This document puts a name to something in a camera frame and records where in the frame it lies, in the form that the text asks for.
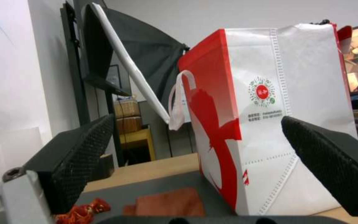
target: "non-woven bag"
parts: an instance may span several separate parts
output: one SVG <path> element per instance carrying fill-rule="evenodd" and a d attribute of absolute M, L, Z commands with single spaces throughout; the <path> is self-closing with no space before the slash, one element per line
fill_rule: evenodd
<path fill-rule="evenodd" d="M 200 170 L 238 214 L 339 206 L 280 123 L 288 115 L 357 138 L 334 24 L 218 30 L 178 65 Z M 181 109 L 173 105 L 171 129 L 180 127 Z"/>

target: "metal bolt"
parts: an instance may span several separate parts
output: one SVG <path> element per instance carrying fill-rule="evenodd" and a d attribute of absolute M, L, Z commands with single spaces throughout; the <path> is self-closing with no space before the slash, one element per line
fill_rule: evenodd
<path fill-rule="evenodd" d="M 23 176 L 25 173 L 26 172 L 24 171 L 24 169 L 22 167 L 15 167 L 15 168 L 10 169 L 4 173 L 4 175 L 2 176 L 2 181 L 4 183 L 6 183 L 10 180 L 16 179 L 17 177 Z"/>

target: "white bag handle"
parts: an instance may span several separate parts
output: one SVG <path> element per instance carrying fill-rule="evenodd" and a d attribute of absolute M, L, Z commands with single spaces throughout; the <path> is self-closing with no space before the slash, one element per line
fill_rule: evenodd
<path fill-rule="evenodd" d="M 169 112 L 169 129 L 170 130 L 178 130 L 183 123 L 185 123 L 185 114 L 183 112 L 183 105 L 182 105 L 182 76 L 185 75 L 189 81 L 190 89 L 196 88 L 196 82 L 194 80 L 194 76 L 192 72 L 188 70 L 184 70 L 178 74 L 176 77 L 176 84 L 172 87 L 171 92 L 168 98 L 168 112 Z M 175 102 L 173 103 L 172 108 L 172 97 L 173 93 L 175 94 Z"/>

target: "table surface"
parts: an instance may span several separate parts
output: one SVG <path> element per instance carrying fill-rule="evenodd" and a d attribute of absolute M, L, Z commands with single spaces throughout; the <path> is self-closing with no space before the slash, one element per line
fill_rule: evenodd
<path fill-rule="evenodd" d="M 199 170 L 197 153 L 176 156 L 169 159 L 155 160 L 132 166 L 119 167 L 114 171 L 111 177 L 89 182 L 85 187 L 84 192 L 169 177 L 195 170 Z M 336 218 L 351 224 L 358 223 L 358 217 L 351 217 L 342 207 L 321 212 L 316 215 Z"/>

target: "black softbox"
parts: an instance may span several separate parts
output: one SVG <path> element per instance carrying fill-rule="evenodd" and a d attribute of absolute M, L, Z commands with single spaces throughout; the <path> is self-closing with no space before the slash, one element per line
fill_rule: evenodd
<path fill-rule="evenodd" d="M 81 10 L 89 75 L 105 76 L 114 52 L 89 5 Z M 103 7 L 125 49 L 142 72 L 158 100 L 168 110 L 169 93 L 179 73 L 178 59 L 187 49 L 161 30 L 118 11 Z"/>

